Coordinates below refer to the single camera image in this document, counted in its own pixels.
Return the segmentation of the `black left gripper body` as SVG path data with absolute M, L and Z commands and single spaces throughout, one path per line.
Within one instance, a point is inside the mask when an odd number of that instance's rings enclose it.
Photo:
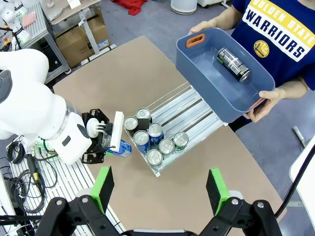
M 95 153 L 104 153 L 108 148 L 108 134 L 99 132 L 96 138 L 92 139 L 91 151 Z

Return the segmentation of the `person's right hand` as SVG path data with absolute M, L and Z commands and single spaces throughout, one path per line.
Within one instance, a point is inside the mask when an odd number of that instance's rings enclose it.
M 197 33 L 208 28 L 214 28 L 216 27 L 216 25 L 217 25 L 217 21 L 215 19 L 211 19 L 209 21 L 202 21 L 198 25 L 192 27 L 189 30 L 189 34 Z

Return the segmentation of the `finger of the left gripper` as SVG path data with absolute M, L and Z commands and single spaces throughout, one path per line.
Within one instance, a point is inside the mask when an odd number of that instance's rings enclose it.
M 105 150 L 89 148 L 81 157 L 83 164 L 100 164 L 104 162 Z
M 104 122 L 104 124 L 109 123 L 109 118 L 99 109 L 91 109 L 89 112 L 85 112 L 82 114 L 82 120 L 84 126 L 87 127 L 87 123 L 91 118 L 95 118 L 98 122 Z

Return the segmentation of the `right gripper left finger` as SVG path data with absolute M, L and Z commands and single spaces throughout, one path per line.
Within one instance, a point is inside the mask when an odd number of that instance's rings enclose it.
M 36 231 L 37 236 L 70 236 L 77 226 L 86 225 L 94 236 L 120 236 L 105 215 L 114 188 L 112 168 L 103 166 L 88 195 L 71 202 L 54 197 L 48 204 Z

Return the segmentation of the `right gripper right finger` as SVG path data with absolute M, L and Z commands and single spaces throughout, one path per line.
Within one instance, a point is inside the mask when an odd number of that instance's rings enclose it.
M 281 236 L 276 217 L 266 200 L 252 204 L 232 196 L 218 168 L 209 170 L 206 189 L 214 217 L 201 236 L 226 236 L 232 228 L 242 229 L 246 236 Z

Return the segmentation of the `person's left hand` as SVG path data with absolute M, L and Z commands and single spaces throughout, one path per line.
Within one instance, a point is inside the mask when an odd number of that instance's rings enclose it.
M 275 88 L 273 91 L 260 91 L 259 96 L 264 98 L 264 104 L 243 116 L 256 123 L 269 114 L 272 108 L 282 99 L 285 98 L 285 91 L 282 88 Z

